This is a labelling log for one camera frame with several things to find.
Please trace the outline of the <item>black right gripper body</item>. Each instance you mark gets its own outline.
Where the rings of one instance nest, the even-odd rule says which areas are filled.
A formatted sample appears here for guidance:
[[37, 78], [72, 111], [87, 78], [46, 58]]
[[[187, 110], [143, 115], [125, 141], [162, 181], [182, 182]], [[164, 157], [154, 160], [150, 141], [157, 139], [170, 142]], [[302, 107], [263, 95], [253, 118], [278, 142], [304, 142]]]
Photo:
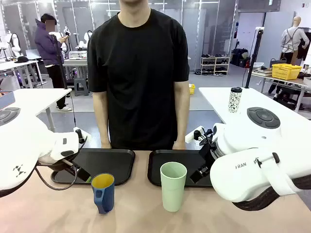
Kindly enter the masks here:
[[217, 159], [217, 155], [215, 153], [217, 147], [214, 143], [212, 143], [209, 139], [207, 139], [202, 148], [199, 150], [199, 155], [204, 159], [203, 167], [206, 167], [207, 170], [210, 170], [213, 163]]

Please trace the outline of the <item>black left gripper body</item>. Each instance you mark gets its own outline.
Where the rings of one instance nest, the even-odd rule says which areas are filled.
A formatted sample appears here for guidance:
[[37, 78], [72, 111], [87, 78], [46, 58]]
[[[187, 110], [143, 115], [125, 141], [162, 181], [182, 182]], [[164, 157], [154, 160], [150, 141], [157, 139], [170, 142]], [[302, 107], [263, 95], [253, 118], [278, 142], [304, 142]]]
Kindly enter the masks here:
[[74, 162], [74, 159], [77, 157], [78, 154], [79, 153], [77, 152], [73, 155], [67, 156], [52, 165], [48, 165], [48, 167], [53, 171], [66, 170], [67, 172], [74, 174], [74, 169], [76, 169], [77, 171], [79, 171], [80, 169], [80, 166]]

